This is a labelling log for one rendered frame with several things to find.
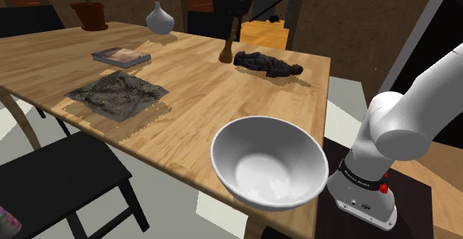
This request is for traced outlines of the wooden table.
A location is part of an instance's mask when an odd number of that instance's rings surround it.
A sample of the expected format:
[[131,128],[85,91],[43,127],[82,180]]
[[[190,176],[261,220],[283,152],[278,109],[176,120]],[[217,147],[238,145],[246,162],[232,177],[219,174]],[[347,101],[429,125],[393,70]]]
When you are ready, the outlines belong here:
[[[286,212],[253,209],[226,191],[214,173],[209,149],[223,125],[251,115],[286,120],[322,143],[330,60],[235,43],[236,51],[259,51],[303,67],[300,76],[267,79],[221,63],[218,56],[223,46],[220,39],[180,32],[161,36],[147,27],[122,22],[110,22],[107,30],[98,32],[74,27],[8,37],[0,39],[0,86],[247,214],[247,235],[256,226],[266,225],[293,239],[315,239],[316,201]],[[129,72],[168,92],[157,104],[121,123],[66,97],[67,92],[112,73],[110,65],[91,58],[93,52],[112,47],[149,53],[149,62]]]

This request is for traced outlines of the brown wooden pepper mill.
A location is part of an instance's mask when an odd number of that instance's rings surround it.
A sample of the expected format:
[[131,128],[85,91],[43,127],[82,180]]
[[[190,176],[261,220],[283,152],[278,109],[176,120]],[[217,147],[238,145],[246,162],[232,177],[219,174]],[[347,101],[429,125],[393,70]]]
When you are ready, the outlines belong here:
[[233,54],[232,54],[232,43],[235,39],[236,32],[237,32],[237,23],[238,23],[238,18],[234,17],[232,19],[232,24],[231,24],[231,33],[229,35],[229,38],[225,41],[224,48],[221,50],[220,55],[218,57],[219,61],[222,63],[232,63],[233,61]]

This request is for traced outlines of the pale multicoloured round object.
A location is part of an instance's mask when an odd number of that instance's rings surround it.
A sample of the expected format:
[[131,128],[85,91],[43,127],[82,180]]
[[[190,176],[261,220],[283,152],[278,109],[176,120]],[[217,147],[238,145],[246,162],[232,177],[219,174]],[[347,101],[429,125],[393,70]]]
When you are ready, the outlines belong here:
[[0,239],[12,239],[21,228],[21,222],[0,206]]

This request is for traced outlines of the grey speckled cloth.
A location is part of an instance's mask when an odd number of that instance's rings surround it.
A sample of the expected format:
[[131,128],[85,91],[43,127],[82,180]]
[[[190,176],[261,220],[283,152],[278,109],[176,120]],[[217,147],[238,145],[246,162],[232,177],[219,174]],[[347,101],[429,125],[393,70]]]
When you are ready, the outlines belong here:
[[115,122],[134,117],[160,100],[169,91],[143,79],[116,71],[65,94],[83,103],[93,112]]

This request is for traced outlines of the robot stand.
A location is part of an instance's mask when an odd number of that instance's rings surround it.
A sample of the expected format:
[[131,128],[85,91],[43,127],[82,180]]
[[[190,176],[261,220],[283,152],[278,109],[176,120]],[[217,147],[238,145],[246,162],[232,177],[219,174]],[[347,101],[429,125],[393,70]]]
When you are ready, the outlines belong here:
[[433,239],[431,188],[394,169],[387,185],[395,196],[398,219],[384,231],[339,209],[325,189],[318,197],[315,239]]

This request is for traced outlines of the potted plant in brown pot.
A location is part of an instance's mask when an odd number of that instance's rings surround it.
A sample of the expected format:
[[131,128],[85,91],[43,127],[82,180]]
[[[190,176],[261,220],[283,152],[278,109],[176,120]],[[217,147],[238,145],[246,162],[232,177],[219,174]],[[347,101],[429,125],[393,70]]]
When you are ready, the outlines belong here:
[[82,2],[71,3],[70,7],[77,14],[81,28],[86,31],[107,30],[105,23],[104,4],[96,0],[82,0]]

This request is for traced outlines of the dark crumpled cloth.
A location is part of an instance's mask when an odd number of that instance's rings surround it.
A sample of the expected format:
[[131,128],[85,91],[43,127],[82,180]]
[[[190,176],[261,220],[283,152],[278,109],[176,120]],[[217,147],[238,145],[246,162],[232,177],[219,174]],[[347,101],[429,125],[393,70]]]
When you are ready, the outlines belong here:
[[271,78],[296,76],[303,72],[303,67],[298,64],[289,65],[283,60],[260,52],[246,53],[245,51],[239,51],[234,56],[233,64],[252,71],[265,71],[266,77]]

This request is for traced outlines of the white vase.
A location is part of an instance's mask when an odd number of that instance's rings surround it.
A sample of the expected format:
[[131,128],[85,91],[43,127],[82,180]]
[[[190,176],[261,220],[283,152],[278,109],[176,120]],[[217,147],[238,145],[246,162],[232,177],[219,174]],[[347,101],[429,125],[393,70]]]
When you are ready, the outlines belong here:
[[161,8],[159,1],[155,2],[155,8],[147,15],[145,22],[155,34],[169,34],[174,28],[174,18]]

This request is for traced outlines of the book with brownish cover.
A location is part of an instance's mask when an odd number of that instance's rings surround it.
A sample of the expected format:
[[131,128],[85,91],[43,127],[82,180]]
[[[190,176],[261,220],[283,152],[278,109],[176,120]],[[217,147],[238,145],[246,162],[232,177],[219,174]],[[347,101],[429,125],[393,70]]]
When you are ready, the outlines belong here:
[[93,60],[114,65],[119,68],[130,68],[151,59],[148,53],[141,53],[127,48],[110,48],[91,54]]

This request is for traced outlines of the black chair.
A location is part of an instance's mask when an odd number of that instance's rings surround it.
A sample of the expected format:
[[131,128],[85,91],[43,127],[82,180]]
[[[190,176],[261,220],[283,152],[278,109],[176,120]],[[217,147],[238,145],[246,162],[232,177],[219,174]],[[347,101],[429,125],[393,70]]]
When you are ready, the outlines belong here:
[[[101,140],[82,131],[0,166],[0,206],[21,222],[12,239],[33,239],[66,220],[75,239],[102,239],[127,217],[149,228],[130,183],[131,173]],[[114,188],[127,209],[87,235],[77,211]]]

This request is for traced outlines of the white bowl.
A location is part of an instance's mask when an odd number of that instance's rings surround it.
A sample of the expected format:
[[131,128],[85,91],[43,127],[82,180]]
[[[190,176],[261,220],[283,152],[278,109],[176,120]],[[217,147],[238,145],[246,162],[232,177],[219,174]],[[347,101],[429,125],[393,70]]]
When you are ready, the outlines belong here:
[[329,176],[317,141],[274,117],[242,117],[225,124],[211,142],[210,160],[230,194],[268,212],[308,203],[324,190]]

